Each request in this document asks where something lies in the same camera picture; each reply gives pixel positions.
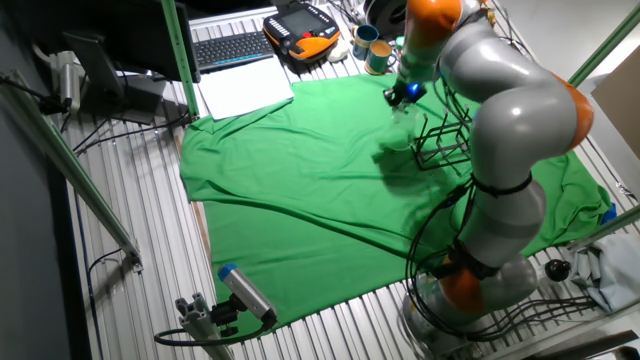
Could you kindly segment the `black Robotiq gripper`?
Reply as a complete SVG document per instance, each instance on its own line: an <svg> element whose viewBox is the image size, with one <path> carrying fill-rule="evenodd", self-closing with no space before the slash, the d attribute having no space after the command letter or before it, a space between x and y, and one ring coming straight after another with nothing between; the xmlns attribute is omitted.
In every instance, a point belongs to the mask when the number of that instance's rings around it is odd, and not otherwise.
<svg viewBox="0 0 640 360"><path fill-rule="evenodd" d="M419 107L416 102L426 93L427 90L423 84L409 84L400 80L398 80L392 88L383 91L384 98L391 107L396 107L405 102L405 113L417 113Z"/></svg>

